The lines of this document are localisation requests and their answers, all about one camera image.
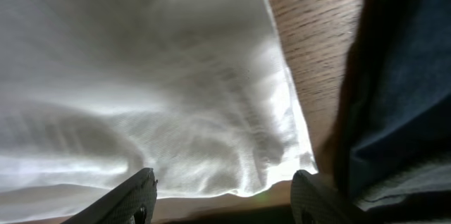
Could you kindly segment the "white t-shirt with robot print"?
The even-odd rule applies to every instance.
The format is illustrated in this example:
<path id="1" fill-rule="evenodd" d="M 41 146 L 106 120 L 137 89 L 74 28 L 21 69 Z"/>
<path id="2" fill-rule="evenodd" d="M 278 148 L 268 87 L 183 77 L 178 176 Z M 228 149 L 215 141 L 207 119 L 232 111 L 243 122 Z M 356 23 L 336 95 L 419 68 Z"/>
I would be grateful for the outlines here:
<path id="1" fill-rule="evenodd" d="M 317 172 L 268 0 L 1 0 L 1 222 Z"/>

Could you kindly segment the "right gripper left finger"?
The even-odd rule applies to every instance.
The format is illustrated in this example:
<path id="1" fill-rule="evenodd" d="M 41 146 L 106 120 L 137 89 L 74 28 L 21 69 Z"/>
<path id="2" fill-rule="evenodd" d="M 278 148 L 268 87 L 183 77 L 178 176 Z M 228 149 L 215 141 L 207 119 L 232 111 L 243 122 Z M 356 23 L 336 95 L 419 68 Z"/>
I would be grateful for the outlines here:
<path id="1" fill-rule="evenodd" d="M 154 171 L 143 168 L 62 224 L 150 224 L 157 183 Z"/>

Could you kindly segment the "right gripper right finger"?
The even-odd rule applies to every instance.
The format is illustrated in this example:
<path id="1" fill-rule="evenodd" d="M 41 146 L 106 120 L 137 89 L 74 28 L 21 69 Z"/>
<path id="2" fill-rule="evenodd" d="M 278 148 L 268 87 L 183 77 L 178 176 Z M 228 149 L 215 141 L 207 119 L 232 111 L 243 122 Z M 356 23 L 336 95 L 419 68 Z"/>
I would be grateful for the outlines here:
<path id="1" fill-rule="evenodd" d="M 365 213 L 334 189 L 323 184 L 320 177 L 305 170 L 292 179 L 290 204 L 296 224 L 364 224 Z"/>

